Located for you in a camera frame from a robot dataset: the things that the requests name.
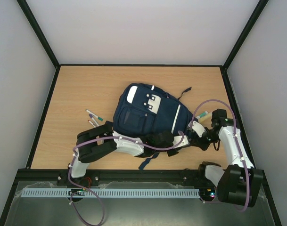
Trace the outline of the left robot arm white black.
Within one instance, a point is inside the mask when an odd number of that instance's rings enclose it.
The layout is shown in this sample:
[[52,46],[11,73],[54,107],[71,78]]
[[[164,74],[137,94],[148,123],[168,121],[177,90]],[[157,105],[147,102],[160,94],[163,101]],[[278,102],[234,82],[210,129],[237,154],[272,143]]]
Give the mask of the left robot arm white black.
[[68,179],[82,178],[88,166],[95,161],[113,153],[126,153],[146,160],[139,166],[145,168],[151,159],[166,152],[169,157],[176,155],[183,144],[185,136],[180,132],[176,137],[169,131],[150,133],[138,137],[128,137],[118,133],[109,125],[102,125],[86,130],[77,135],[76,146],[73,148],[73,160],[69,164]]

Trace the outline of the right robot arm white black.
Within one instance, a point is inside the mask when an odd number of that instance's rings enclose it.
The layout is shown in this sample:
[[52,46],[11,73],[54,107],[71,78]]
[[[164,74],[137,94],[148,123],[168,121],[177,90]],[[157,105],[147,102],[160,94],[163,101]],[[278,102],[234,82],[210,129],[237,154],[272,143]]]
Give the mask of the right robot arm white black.
[[211,122],[211,129],[197,121],[189,122],[188,129],[193,132],[190,144],[202,150],[210,144],[216,150],[223,146],[228,167],[223,169],[217,163],[204,161],[199,165],[198,180],[205,185],[212,182],[220,202],[241,205],[244,209],[253,207],[262,184],[262,171],[250,161],[241,139],[241,130],[236,120],[227,117],[226,110],[213,111]]

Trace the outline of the navy blue backpack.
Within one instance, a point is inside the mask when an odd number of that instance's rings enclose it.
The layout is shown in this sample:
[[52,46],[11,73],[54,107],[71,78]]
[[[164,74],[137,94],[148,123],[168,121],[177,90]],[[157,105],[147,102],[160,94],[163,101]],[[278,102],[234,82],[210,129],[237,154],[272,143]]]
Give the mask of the navy blue backpack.
[[182,132],[190,141],[192,117],[179,98],[154,85],[132,83],[121,94],[113,120],[106,124],[128,137],[169,131],[174,136]]

